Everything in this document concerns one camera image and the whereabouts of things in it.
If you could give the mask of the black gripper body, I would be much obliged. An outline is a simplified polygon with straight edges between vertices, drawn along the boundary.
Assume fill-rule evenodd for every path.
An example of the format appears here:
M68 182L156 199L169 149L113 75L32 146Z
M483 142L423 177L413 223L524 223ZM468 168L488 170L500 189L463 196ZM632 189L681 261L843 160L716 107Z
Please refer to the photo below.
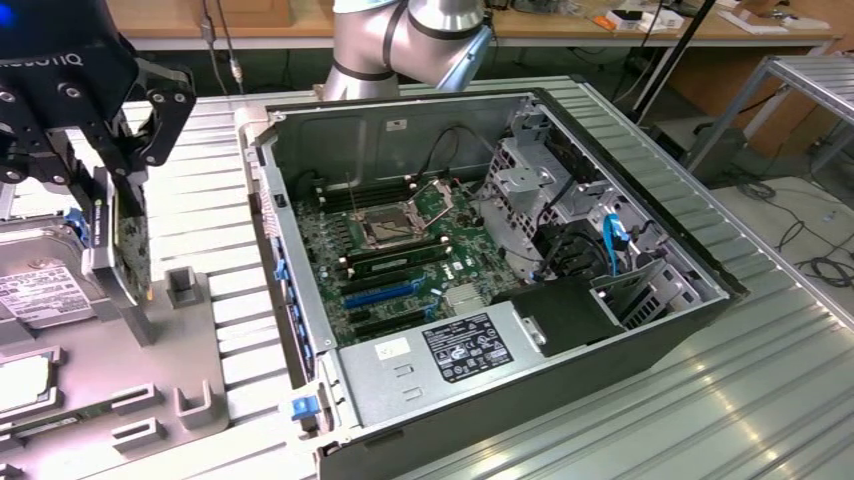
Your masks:
M1 86L45 128L69 127L86 100L109 121L137 80L132 47L102 1L1 3Z

